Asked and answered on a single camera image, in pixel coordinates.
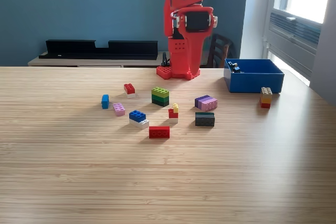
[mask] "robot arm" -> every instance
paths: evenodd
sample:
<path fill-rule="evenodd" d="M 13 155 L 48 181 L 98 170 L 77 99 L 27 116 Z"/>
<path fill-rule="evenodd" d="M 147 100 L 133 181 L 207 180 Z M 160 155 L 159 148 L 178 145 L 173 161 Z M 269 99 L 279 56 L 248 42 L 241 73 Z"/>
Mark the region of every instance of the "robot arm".
<path fill-rule="evenodd" d="M 183 74 L 191 74 L 193 77 L 199 74 L 204 39 L 209 37 L 212 29 L 217 26 L 213 8 L 203 7 L 199 2 L 202 0 L 165 1 L 164 33 L 170 40 L 173 78 L 182 77 Z M 173 20 L 176 20 L 176 28 L 173 26 Z M 178 38 L 177 41 L 174 29 L 178 30 L 183 39 Z"/>

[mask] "blue plastic bin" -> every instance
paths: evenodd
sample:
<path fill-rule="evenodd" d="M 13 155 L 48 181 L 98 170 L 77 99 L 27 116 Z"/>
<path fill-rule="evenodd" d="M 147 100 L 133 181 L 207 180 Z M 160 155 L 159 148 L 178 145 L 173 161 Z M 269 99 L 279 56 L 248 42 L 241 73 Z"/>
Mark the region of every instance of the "blue plastic bin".
<path fill-rule="evenodd" d="M 244 73 L 232 73 L 228 62 L 237 63 Z M 232 93 L 260 93 L 262 87 L 280 93 L 285 74 L 271 60 L 226 59 L 224 79 Z"/>

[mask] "dark wooden chair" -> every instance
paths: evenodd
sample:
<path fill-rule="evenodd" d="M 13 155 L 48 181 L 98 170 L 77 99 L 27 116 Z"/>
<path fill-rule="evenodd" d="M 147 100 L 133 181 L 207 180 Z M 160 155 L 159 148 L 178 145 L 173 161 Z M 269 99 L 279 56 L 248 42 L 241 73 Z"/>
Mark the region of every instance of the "dark wooden chair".
<path fill-rule="evenodd" d="M 206 68 L 224 68 L 232 41 L 219 34 L 213 34 Z"/>

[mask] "dark green lego brick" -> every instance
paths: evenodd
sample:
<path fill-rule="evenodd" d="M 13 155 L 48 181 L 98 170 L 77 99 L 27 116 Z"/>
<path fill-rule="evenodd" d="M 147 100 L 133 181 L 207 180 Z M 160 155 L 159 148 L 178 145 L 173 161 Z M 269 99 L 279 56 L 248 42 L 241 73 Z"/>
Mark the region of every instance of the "dark green lego brick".
<path fill-rule="evenodd" d="M 161 106 L 161 107 L 166 107 L 166 106 L 169 105 L 169 101 L 167 101 L 167 102 L 159 102 L 159 101 L 154 100 L 154 99 L 152 99 L 152 103 L 154 103 L 154 104 L 156 104 L 158 106 Z"/>
<path fill-rule="evenodd" d="M 152 94 L 161 98 L 169 97 L 169 91 L 167 89 L 162 89 L 159 87 L 152 89 Z"/>
<path fill-rule="evenodd" d="M 162 98 L 162 97 L 158 97 L 155 94 L 152 95 L 152 99 L 157 100 L 159 102 L 169 102 L 169 97 Z"/>
<path fill-rule="evenodd" d="M 196 115 L 215 115 L 215 113 L 212 112 L 196 112 Z"/>
<path fill-rule="evenodd" d="M 196 115 L 196 118 L 215 118 L 215 115 Z"/>
<path fill-rule="evenodd" d="M 214 127 L 215 126 L 215 119 L 214 118 L 196 118 L 195 126 Z"/>

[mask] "white wall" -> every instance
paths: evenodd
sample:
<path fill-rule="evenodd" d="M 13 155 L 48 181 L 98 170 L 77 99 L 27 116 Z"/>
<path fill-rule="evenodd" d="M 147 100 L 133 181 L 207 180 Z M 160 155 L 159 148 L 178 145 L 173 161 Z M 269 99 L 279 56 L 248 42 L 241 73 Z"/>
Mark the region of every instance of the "white wall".
<path fill-rule="evenodd" d="M 336 0 L 328 0 L 310 87 L 336 105 Z"/>
<path fill-rule="evenodd" d="M 241 59 L 261 59 L 269 0 L 246 0 Z"/>

